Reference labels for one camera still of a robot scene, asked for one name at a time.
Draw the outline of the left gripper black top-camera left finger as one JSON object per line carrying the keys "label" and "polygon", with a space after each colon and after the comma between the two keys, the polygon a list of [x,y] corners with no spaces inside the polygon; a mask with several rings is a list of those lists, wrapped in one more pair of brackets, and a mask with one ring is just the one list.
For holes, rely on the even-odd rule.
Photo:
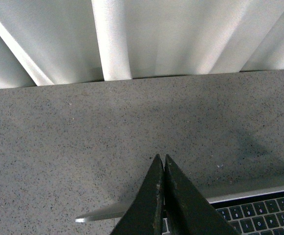
{"label": "left gripper black top-camera left finger", "polygon": [[162,234],[164,168],[156,155],[132,204],[112,230],[112,235]]}

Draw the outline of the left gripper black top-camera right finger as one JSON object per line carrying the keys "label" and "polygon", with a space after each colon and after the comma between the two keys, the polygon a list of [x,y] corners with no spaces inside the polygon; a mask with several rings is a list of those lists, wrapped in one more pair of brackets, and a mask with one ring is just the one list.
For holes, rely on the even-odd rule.
{"label": "left gripper black top-camera right finger", "polygon": [[169,156],[165,157],[165,204],[173,235],[239,235]]}

